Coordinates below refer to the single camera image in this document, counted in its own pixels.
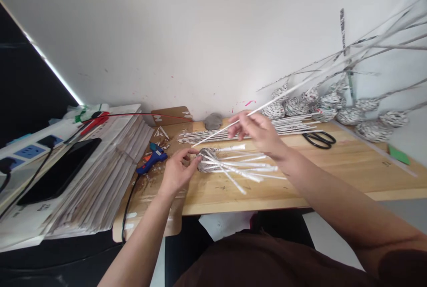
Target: newspaper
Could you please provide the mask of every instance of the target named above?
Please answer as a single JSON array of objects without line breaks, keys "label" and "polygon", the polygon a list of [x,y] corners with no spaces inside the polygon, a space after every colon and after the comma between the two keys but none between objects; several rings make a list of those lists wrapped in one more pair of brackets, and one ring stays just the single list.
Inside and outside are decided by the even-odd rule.
[{"label": "newspaper", "polygon": [[[137,113],[141,106],[113,107],[110,112]],[[14,206],[4,216],[0,223],[0,252],[35,246],[43,239],[91,235],[111,229],[152,134],[153,129],[142,116],[109,117],[89,137],[101,138],[102,142],[61,196]]]}]

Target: person's arm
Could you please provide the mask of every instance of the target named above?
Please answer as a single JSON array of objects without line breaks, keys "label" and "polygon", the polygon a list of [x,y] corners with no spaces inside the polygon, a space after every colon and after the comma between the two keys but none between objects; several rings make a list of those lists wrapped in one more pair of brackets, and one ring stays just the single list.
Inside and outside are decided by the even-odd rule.
[{"label": "person's arm", "polygon": [[99,287],[150,285],[173,199],[189,182],[201,157],[195,158],[188,167],[182,160],[189,160],[187,154],[197,153],[196,149],[181,149],[168,159],[158,194],[102,277]]},{"label": "person's arm", "polygon": [[427,251],[425,234],[286,146],[266,117],[247,114],[230,119],[240,122],[229,129],[229,137],[250,135],[257,149],[276,161],[311,207],[347,241],[368,273],[378,275],[379,262],[389,251]]}]

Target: smartphone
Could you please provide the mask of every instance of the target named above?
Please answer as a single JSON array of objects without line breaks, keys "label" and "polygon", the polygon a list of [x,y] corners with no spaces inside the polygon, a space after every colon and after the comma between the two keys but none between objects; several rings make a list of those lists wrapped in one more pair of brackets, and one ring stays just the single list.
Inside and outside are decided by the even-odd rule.
[{"label": "smartphone", "polygon": [[75,143],[65,155],[59,158],[39,181],[31,187],[31,189],[18,201],[17,205],[30,205],[59,197],[100,143],[101,138]]}]

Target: scissors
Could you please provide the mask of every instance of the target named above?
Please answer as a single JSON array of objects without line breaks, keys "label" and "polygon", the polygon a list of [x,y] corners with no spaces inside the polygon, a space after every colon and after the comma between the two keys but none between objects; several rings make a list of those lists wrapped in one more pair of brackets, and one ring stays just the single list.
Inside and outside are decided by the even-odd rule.
[{"label": "scissors", "polygon": [[[320,134],[325,135],[326,137],[329,138],[329,140],[321,137]],[[313,146],[316,146],[320,149],[331,149],[332,145],[337,142],[337,140],[332,135],[330,135],[326,132],[306,133],[306,134],[303,134],[303,136],[310,144],[312,144]]]}]

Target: person's left hand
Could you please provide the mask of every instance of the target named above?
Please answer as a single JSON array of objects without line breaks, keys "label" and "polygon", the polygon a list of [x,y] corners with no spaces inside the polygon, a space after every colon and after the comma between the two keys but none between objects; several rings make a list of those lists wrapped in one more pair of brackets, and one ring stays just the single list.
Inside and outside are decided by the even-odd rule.
[{"label": "person's left hand", "polygon": [[186,167],[182,160],[190,160],[188,154],[198,154],[199,151],[194,148],[183,148],[175,152],[166,162],[166,169],[163,174],[159,194],[175,197],[179,190],[190,181],[191,176],[197,169],[201,157],[193,159],[191,164]]}]

